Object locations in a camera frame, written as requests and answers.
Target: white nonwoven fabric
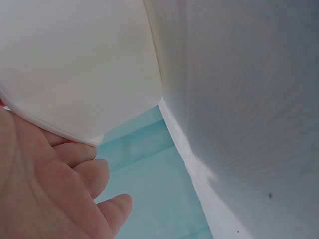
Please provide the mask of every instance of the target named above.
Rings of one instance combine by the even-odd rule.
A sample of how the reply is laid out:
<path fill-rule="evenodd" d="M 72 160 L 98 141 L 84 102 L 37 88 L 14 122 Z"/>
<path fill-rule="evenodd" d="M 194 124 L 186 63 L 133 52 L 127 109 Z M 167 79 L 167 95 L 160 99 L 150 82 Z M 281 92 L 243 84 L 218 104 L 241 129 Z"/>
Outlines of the white nonwoven fabric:
<path fill-rule="evenodd" d="M 319 238 L 319 1 L 146 6 L 160 108 L 214 238 Z"/>

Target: skin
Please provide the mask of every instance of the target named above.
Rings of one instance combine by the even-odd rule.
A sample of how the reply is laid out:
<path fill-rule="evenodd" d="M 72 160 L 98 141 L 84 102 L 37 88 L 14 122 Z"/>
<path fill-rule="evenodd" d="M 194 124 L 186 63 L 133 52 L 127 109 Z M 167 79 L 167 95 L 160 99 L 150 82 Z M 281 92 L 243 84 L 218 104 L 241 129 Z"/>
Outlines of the skin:
<path fill-rule="evenodd" d="M 0 107 L 0 238 L 113 239 L 132 209 L 94 199 L 109 179 L 96 148 L 72 143 Z"/>

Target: blue pad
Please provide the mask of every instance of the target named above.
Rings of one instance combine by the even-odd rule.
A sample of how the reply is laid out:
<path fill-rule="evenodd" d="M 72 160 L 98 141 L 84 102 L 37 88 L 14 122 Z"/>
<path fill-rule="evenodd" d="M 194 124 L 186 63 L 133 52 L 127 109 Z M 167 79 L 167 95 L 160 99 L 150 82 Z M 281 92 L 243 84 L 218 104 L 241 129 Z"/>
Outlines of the blue pad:
<path fill-rule="evenodd" d="M 134 200 L 117 239 L 212 239 L 199 199 L 158 107 L 106 134 L 98 157 L 111 171 L 101 202 Z"/>

